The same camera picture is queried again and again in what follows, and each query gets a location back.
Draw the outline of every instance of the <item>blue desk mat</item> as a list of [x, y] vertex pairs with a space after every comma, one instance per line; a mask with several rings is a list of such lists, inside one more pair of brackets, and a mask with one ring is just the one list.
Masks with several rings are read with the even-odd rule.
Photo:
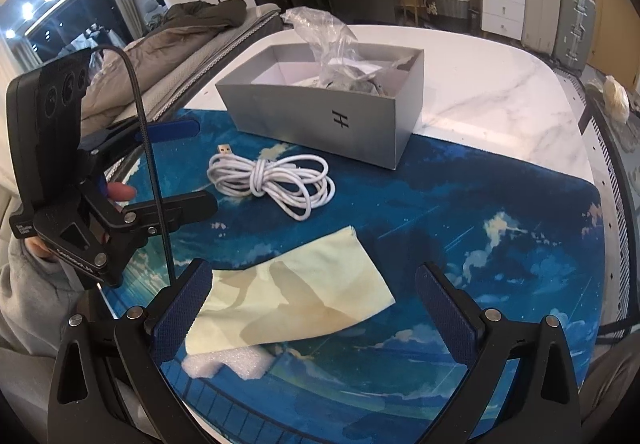
[[[600, 197], [583, 180], [522, 161], [413, 135], [396, 171], [319, 153], [330, 165], [334, 200], [294, 222], [269, 198], [231, 199], [208, 186], [209, 158], [219, 144], [271, 158], [318, 153], [240, 134], [226, 112], [190, 111], [196, 138], [155, 147], [165, 196], [208, 188], [219, 212], [172, 234], [182, 270], [194, 257], [214, 268], [243, 269], [348, 225], [396, 298], [377, 316], [336, 334], [265, 345], [276, 356], [261, 379], [242, 380], [226, 366], [210, 379], [180, 368], [184, 347], [162, 366], [176, 392], [233, 442], [413, 443], [462, 379], [414, 289], [424, 261], [437, 263], [482, 308], [539, 322], [562, 322], [578, 384], [598, 329], [604, 278]], [[129, 183], [136, 200], [151, 198], [142, 158]], [[159, 236], [140, 249], [124, 284], [106, 290], [116, 314], [147, 305], [165, 286]], [[506, 367], [476, 429], [491, 427], [515, 363]]]

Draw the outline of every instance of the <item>white usb cable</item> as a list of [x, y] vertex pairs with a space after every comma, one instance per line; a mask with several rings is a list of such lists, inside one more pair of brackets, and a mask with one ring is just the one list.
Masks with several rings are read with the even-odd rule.
[[[207, 177], [216, 189], [229, 197], [261, 197], [269, 195], [283, 211], [294, 220], [307, 220], [311, 210], [329, 203], [334, 198], [335, 184], [327, 175], [329, 165], [316, 155], [295, 155], [281, 160], [249, 160], [231, 153], [227, 145], [218, 147], [220, 153], [209, 160]], [[315, 161], [322, 171], [298, 167], [297, 161]], [[282, 184], [297, 186], [296, 191]], [[306, 185], [313, 185], [316, 192], [309, 194]], [[304, 210], [296, 214], [291, 208]]]

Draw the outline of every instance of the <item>person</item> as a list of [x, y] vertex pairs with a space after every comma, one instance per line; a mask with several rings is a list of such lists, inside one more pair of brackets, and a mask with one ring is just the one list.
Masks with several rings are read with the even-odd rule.
[[627, 442], [640, 405], [640, 332], [591, 363], [580, 389], [583, 444]]
[[[112, 201], [129, 201], [131, 186], [108, 185]], [[11, 237], [0, 269], [0, 392], [24, 427], [47, 442], [47, 407], [62, 332], [84, 289], [39, 237]]]

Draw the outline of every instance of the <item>gray suitcase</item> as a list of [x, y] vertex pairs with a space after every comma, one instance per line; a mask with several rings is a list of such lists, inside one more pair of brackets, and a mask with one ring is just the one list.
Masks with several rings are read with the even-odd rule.
[[582, 72], [589, 57], [595, 21], [593, 0], [561, 0], [554, 58], [562, 66]]
[[522, 44], [535, 52], [552, 55], [558, 33], [560, 0], [526, 0]]

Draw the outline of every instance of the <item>finger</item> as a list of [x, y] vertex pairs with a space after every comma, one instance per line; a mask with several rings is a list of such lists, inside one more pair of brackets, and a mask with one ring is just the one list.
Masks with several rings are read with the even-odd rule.
[[131, 200], [136, 196], [136, 193], [135, 188], [122, 182], [109, 182], [107, 184], [107, 195], [116, 202]]
[[38, 236], [27, 238], [24, 243], [31, 251], [31, 254], [37, 256], [38, 258], [50, 258], [53, 256], [53, 252]]

